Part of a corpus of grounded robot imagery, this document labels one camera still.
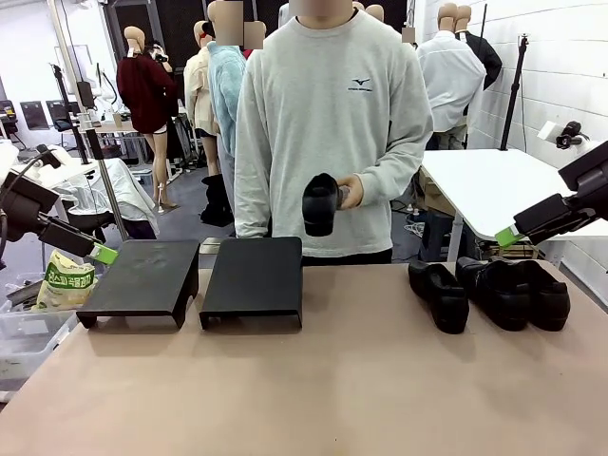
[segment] green tape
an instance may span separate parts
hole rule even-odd
[[[511,245],[519,242],[523,238],[525,238],[524,235],[513,234],[511,227],[508,227],[508,228],[502,230],[500,233],[498,233],[496,235],[496,240],[498,242],[498,245],[500,245],[501,247],[510,247]]]
[[[93,252],[97,250],[97,254],[91,254],[91,258],[95,258],[98,261],[101,261],[104,264],[113,264],[118,257],[118,252],[112,249],[108,249],[102,244],[95,244],[95,249]]]

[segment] light blue shirt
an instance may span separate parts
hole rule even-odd
[[[237,147],[238,96],[246,61],[238,46],[220,46],[212,41],[207,48],[211,104],[226,152],[234,157]]]

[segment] black boot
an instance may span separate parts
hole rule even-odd
[[[235,221],[230,205],[226,206],[228,197],[221,174],[209,176],[202,180],[207,185],[207,207],[200,214],[200,221],[208,225],[224,227]]]

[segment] white brick wall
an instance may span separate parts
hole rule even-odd
[[[437,11],[447,0],[427,0],[417,8],[424,22],[417,23],[424,41],[437,31]],[[566,124],[576,120],[598,141],[608,140],[608,19],[607,0],[461,0],[473,9],[469,29],[481,32],[484,4],[487,17],[484,38],[503,59],[503,72],[484,94],[480,131],[469,147],[500,144],[504,116],[518,59],[518,35],[527,33],[530,46],[522,72],[522,92],[515,106],[508,144],[556,167],[573,154],[559,151],[537,138],[546,121]],[[564,264],[608,302],[608,242],[581,241],[568,245]]]

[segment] beige jacket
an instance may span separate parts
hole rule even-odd
[[[195,128],[202,128],[210,135],[216,135],[218,127],[211,106],[207,79],[208,69],[209,50],[207,47],[203,47],[186,63],[183,71],[184,96],[190,123]]]

